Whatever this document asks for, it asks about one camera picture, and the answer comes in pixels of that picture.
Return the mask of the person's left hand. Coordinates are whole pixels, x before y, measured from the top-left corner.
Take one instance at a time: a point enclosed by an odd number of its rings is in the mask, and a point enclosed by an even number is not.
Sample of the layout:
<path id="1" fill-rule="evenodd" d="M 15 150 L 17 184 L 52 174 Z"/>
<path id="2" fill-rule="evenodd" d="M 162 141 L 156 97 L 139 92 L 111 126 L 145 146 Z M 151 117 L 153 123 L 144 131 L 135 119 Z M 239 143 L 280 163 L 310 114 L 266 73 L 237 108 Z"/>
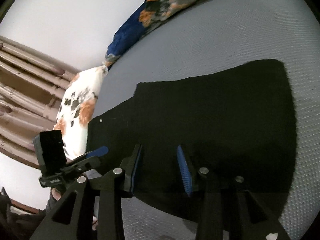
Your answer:
<path id="1" fill-rule="evenodd" d="M 60 198 L 62 197 L 62 193 L 59 190 L 57 190 L 56 188 L 51 188 L 50 193 L 56 201 L 59 201 Z"/>

